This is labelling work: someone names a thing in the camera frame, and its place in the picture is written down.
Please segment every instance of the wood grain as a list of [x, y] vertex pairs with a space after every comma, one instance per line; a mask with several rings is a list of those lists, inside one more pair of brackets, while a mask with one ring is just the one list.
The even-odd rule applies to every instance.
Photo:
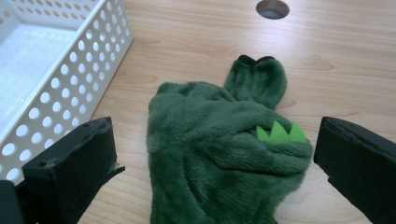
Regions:
[[[109, 181], [80, 223], [149, 223], [148, 103], [165, 81], [222, 85], [233, 60], [272, 55], [288, 90], [277, 112], [313, 145], [331, 116], [396, 141], [396, 2], [288, 0], [271, 21], [259, 1], [123, 0], [135, 39], [94, 118], [110, 116], [126, 171]], [[302, 186], [276, 210], [279, 223], [370, 223], [312, 163]]]

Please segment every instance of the dinosaur puppet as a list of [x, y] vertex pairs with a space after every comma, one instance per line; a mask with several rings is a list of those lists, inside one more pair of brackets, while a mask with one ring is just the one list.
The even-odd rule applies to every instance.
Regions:
[[313, 151], [274, 111], [286, 85], [279, 61], [245, 55], [223, 88], [161, 85], [148, 106], [152, 224], [276, 223]]

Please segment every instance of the green felt spikes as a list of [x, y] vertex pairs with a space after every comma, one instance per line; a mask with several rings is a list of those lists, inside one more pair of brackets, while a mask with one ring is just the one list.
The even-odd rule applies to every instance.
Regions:
[[308, 143], [307, 139], [301, 128], [296, 124], [291, 124], [290, 133], [280, 125], [277, 121], [274, 122], [271, 133], [268, 134], [262, 127], [256, 126], [257, 138], [262, 142], [270, 143], [288, 143], [288, 142], [301, 142]]

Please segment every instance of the green fuzzy fabric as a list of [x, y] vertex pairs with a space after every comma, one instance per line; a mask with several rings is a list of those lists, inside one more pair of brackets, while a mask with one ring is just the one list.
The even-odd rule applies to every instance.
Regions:
[[161, 85], [148, 106], [152, 224], [276, 223], [313, 151], [274, 111], [286, 84], [279, 61], [241, 56], [223, 88]]

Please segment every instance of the wooden surface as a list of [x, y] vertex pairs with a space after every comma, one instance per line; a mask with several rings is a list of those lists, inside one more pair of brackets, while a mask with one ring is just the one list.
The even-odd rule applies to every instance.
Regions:
[[[165, 81], [222, 85], [240, 54], [272, 55], [287, 72], [277, 112], [313, 145], [323, 116], [396, 141], [396, 1], [287, 0], [283, 20], [262, 18], [258, 0], [123, 0], [135, 39], [94, 118], [114, 122], [119, 162], [80, 223], [149, 223], [148, 103]], [[370, 223], [314, 163], [276, 210], [282, 223]]]

